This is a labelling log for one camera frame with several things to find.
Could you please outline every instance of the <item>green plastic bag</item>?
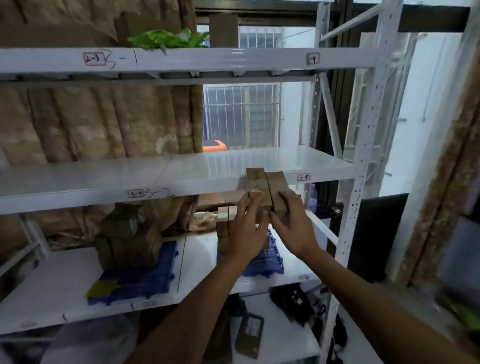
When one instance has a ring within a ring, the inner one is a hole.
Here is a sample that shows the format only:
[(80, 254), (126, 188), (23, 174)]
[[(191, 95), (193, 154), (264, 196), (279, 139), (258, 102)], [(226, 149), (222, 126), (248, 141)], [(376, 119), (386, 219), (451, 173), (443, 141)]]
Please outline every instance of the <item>green plastic bag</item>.
[(192, 34), (190, 29), (185, 28), (178, 34), (166, 30), (150, 30), (137, 36), (131, 36), (127, 40), (137, 48), (208, 48), (200, 44), (209, 36), (209, 32)]

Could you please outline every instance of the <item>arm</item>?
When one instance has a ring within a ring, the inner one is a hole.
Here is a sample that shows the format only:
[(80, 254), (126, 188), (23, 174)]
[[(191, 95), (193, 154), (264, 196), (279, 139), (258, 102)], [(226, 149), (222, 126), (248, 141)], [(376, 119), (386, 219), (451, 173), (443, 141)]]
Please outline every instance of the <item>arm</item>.
[(338, 264), (318, 246), (301, 199), (292, 191), (282, 196), (290, 218), (285, 225), (271, 212), (274, 229), (285, 246), (327, 285), (385, 364), (476, 363), (372, 284)]
[(268, 214), (258, 228), (255, 213), (263, 197), (247, 195), (238, 204), (230, 227), (228, 252), (217, 266), (131, 354), (126, 364), (200, 363), (218, 315), (237, 278), (258, 255), (268, 231)]

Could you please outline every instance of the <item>brown curtain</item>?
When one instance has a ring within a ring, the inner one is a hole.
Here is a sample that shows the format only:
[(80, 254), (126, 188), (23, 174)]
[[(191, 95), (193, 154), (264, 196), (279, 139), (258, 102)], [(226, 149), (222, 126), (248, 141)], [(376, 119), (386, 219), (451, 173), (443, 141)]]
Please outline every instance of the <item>brown curtain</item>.
[(480, 43), (423, 202), (397, 282), (435, 282), (445, 246), (462, 213), (480, 156)]
[[(192, 0), (0, 0), (2, 24), (87, 24), (116, 38), (123, 11), (150, 15), (162, 28), (196, 32)], [(0, 145), (13, 166), (202, 152), (201, 85), (0, 89)], [(144, 203), (162, 230), (184, 229), (196, 196)], [(69, 231), (90, 240), (113, 206), (86, 206), (33, 215), (44, 233)], [(6, 249), (24, 236), (10, 216), (0, 216)]]

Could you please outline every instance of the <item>plastic bottle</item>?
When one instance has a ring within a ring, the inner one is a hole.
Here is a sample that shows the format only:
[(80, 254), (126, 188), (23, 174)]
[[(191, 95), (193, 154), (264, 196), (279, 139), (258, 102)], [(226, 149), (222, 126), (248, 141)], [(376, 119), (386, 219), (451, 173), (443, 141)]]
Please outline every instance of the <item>plastic bottle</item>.
[(312, 184), (312, 191), (310, 192), (310, 197), (308, 199), (308, 208), (313, 213), (317, 211), (317, 189), (314, 184)]

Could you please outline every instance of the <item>blue plastic pallet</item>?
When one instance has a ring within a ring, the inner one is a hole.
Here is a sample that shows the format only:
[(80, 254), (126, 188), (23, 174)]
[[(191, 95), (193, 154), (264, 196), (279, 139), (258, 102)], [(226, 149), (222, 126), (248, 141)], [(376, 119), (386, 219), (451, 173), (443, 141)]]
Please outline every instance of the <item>blue plastic pallet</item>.
[[(269, 278), (272, 274), (283, 274), (285, 268), (283, 266), (283, 258), (278, 253), (278, 249), (275, 244), (275, 238), (272, 235), (270, 229), (268, 229), (268, 249), (261, 250), (260, 253), (250, 261), (242, 275), (244, 277), (265, 276)], [(217, 254), (217, 260), (220, 258), (221, 253)]]
[(87, 297), (89, 305), (127, 300), (137, 297), (149, 299), (154, 294), (168, 293), (174, 280), (175, 257), (179, 255), (177, 242), (164, 242), (155, 267), (129, 267), (106, 269), (98, 281), (116, 280), (120, 287), (109, 296)]

